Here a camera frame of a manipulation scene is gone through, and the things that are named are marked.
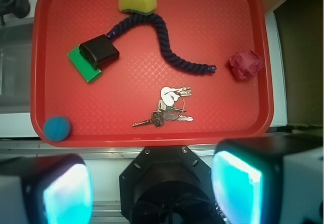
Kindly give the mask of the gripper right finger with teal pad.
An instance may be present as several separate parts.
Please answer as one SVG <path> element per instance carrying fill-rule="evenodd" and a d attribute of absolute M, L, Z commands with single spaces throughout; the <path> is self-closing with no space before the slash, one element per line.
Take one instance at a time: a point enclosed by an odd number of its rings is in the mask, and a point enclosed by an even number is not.
<path fill-rule="evenodd" d="M 223 140 L 215 148 L 211 183 L 230 223 L 323 223 L 323 138 Z"/>

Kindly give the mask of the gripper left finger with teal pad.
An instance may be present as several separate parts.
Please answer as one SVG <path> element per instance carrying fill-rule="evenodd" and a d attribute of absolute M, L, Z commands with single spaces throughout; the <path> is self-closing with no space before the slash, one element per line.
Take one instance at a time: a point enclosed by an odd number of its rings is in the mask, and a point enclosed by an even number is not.
<path fill-rule="evenodd" d="M 93 199 L 76 154 L 1 160 L 1 223 L 90 223 Z"/>

